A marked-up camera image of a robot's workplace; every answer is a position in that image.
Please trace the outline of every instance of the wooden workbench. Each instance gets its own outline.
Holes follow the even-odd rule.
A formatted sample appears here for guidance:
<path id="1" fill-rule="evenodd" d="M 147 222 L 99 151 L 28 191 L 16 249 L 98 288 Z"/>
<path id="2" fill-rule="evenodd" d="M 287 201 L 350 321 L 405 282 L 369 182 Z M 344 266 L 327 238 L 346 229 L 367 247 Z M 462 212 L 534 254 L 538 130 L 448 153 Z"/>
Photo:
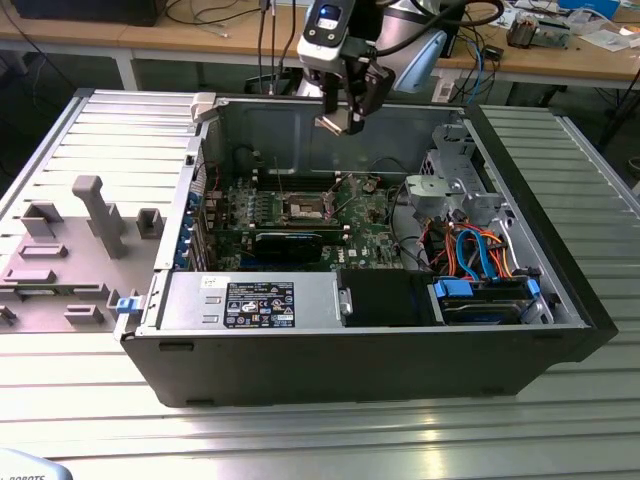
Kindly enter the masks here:
<path id="1" fill-rule="evenodd" d="M 224 5 L 226 0 L 210 0 L 211 6 Z M 201 0 L 198 7 L 206 4 Z M 237 5 L 210 13 L 207 18 L 230 16 L 251 8 L 255 3 L 241 1 Z M 305 8 L 296 9 L 297 30 L 300 32 Z M 172 10 L 174 16 L 191 19 L 188 2 Z M 192 25 L 178 24 L 163 16 L 155 27 L 134 27 L 118 24 L 67 22 L 53 20 L 26 20 L 18 17 L 10 7 L 10 14 L 18 25 L 45 51 L 98 56 L 111 56 L 118 67 L 126 88 L 135 89 L 137 82 L 132 60 L 151 58 L 164 60 L 201 61 L 210 63 L 257 63 L 257 32 L 259 14 L 253 13 L 225 22 L 220 31 L 229 34 L 223 38 Z M 624 21 L 640 20 L 640 15 L 621 9 L 618 17 Z M 265 22 L 263 55 L 271 54 L 271 21 Z M 291 31 L 291 7 L 279 6 L 276 28 L 276 56 L 282 53 Z M 609 52 L 584 40 L 573 37 L 569 48 L 528 50 L 507 46 L 506 30 L 483 26 L 479 31 L 486 42 L 505 50 L 498 79 L 546 84 L 574 84 L 624 88 L 640 68 L 640 49 Z M 287 52 L 287 64 L 299 65 L 296 35 Z M 20 34 L 0 12 L 0 49 L 28 49 Z M 475 60 L 463 42 L 457 42 L 451 58 L 439 59 L 435 74 L 449 80 L 466 75 L 474 68 Z"/>

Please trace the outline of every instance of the power supply label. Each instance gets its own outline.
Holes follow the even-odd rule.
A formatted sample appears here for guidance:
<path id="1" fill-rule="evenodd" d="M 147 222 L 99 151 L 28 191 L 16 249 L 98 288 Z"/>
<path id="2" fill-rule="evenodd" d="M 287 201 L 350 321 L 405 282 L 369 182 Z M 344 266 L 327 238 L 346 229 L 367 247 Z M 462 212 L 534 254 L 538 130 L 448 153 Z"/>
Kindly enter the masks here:
<path id="1" fill-rule="evenodd" d="M 224 326 L 227 328 L 295 327 L 293 282 L 229 283 Z"/>

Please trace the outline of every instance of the motherboard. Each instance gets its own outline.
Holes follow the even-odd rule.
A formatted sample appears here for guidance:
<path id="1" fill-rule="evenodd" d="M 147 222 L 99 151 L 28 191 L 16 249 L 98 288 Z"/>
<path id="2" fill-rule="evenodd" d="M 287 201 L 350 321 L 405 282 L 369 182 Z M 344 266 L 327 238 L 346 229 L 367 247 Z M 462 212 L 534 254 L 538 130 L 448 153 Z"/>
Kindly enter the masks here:
<path id="1" fill-rule="evenodd" d="M 393 189 L 379 177 L 239 178 L 206 203 L 210 268 L 403 268 L 389 227 Z"/>

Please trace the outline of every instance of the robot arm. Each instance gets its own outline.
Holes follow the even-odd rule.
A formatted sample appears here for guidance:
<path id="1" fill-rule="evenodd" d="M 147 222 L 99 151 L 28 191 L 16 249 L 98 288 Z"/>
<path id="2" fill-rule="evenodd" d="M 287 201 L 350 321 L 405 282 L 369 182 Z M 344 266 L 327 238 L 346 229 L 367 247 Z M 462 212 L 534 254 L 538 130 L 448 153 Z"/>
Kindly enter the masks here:
<path id="1" fill-rule="evenodd" d="M 457 0 L 435 15 L 418 0 L 380 1 L 316 0 L 298 43 L 300 61 L 322 91 L 323 112 L 316 123 L 336 135 L 360 132 L 392 88 L 420 90 L 446 41 L 446 34 L 429 31 L 432 27 L 451 22 L 448 17 L 468 3 L 491 3 L 497 12 L 457 25 L 488 23 L 504 12 L 500 0 Z M 338 105 L 340 90 L 346 108 Z"/>

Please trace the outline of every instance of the blue cable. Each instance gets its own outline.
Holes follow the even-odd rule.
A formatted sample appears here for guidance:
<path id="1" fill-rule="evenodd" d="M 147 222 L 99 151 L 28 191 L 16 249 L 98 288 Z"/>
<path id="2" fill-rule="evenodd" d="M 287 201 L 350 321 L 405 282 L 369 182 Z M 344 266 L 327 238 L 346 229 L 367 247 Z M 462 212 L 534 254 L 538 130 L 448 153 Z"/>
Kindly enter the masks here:
<path id="1" fill-rule="evenodd" d="M 484 70 L 484 65 L 482 64 L 482 54 L 480 53 L 480 49 L 478 48 L 478 45 L 476 45 L 476 43 L 472 40 L 469 40 L 467 38 L 467 42 L 469 42 L 471 45 L 473 45 L 473 48 L 476 51 L 476 61 L 478 63 L 478 76 L 476 77 L 476 84 L 473 87 L 473 92 L 471 92 L 471 97 L 469 97 L 469 100 L 467 100 L 467 105 L 471 104 L 471 102 L 473 102 L 473 99 L 476 96 L 476 93 L 478 93 L 478 87 L 480 86 L 480 78 L 482 77 L 482 71 Z"/>
<path id="2" fill-rule="evenodd" d="M 467 266 L 467 262 L 465 261 L 464 255 L 462 252 L 464 238 L 468 235 L 474 235 L 476 237 L 476 240 L 478 242 L 478 251 L 480 252 L 480 263 L 482 263 L 482 269 L 484 270 L 484 274 L 491 279 L 494 279 L 494 280 L 497 279 L 498 275 L 496 274 L 496 271 L 494 270 L 493 265 L 491 265 L 491 262 L 489 261 L 487 244 L 484 243 L 484 239 L 482 238 L 482 235 L 480 235 L 480 233 L 476 232 L 475 230 L 466 229 L 460 232 L 460 234 L 458 235 L 458 239 L 456 240 L 456 257 L 458 258 L 458 263 L 460 264 L 462 269 L 465 272 L 467 272 L 469 275 L 471 275 L 471 277 L 476 282 L 480 281 L 480 277 L 478 276 L 478 274 Z"/>

